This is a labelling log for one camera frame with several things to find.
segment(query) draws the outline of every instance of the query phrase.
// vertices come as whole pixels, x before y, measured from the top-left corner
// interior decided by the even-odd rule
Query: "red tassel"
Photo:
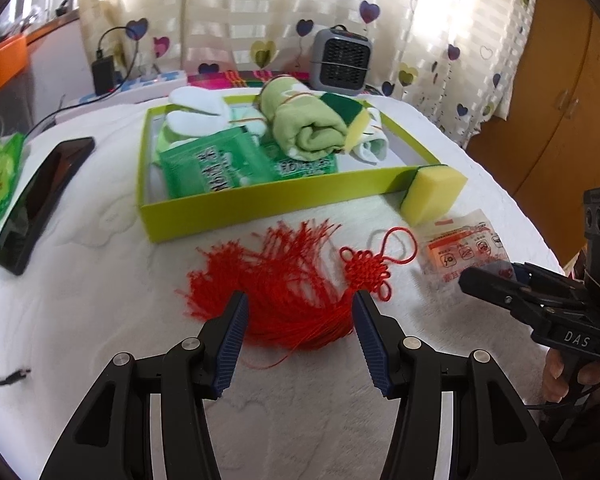
[[[321,348],[346,336],[353,329],[353,294],[366,289],[382,301],[389,300],[392,290],[387,282],[391,276],[387,263],[409,263],[418,249],[413,234],[404,227],[386,233],[379,254],[341,248],[349,286],[339,295],[320,272],[322,247],[339,227],[327,221],[320,225],[302,222],[294,231],[280,222],[277,228],[267,230],[260,252],[248,250],[237,241],[203,252],[206,271],[188,274],[190,292],[186,298],[191,315],[202,320],[217,317],[232,292],[241,290],[249,297],[246,340],[252,344],[292,352]],[[413,254],[405,260],[384,256],[387,238],[395,231],[407,232],[413,240]]]

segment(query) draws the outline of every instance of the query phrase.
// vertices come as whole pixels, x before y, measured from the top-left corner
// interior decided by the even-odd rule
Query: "white quilted blanket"
[[[483,168],[413,107],[384,97],[370,101],[469,177],[452,214],[481,208],[512,261],[559,271],[538,231]],[[174,293],[186,288],[187,271],[203,265],[196,247],[245,240],[279,220],[151,245],[136,213],[134,189],[144,111],[157,104],[87,114],[31,143],[18,193],[59,141],[94,136],[97,148],[66,190],[24,275],[16,278],[0,268],[0,374],[21,365],[33,370],[27,380],[0,388],[0,452],[22,480],[38,478],[74,409],[113,355],[163,353],[198,333],[200,324],[185,315],[184,300]],[[333,236],[335,247],[377,251],[383,232],[402,224],[397,200],[373,196],[283,219],[296,225],[329,218],[343,224]],[[394,247],[399,253],[400,245]],[[525,399],[536,397],[544,349],[531,341],[526,327],[457,288],[433,290],[417,262],[394,266],[392,273],[393,297],[379,307],[405,333],[440,351],[468,355],[486,349]],[[279,356],[249,347],[242,352],[254,364]],[[448,471],[448,401],[445,396],[437,478]],[[238,364],[231,388],[208,405],[207,415],[224,480],[372,480],[384,463],[397,405],[373,388],[351,335],[320,351],[298,352],[269,370]],[[152,433],[159,457],[159,428]],[[164,478],[159,460],[155,478]]]

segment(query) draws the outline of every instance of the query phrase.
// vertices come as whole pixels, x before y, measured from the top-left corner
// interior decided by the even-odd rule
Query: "space heater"
[[[357,95],[365,87],[372,45],[343,25],[315,35],[309,82],[314,90]]]

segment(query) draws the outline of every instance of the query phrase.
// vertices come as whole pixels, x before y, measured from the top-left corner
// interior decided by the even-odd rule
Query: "black phone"
[[[95,148],[93,137],[66,140],[49,153],[0,231],[0,266],[21,275],[69,181]]]

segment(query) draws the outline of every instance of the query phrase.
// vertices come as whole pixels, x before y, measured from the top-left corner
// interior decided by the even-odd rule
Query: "white wall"
[[[31,113],[34,123],[72,99],[93,92],[91,68],[80,35],[80,22],[57,28],[29,45]]]

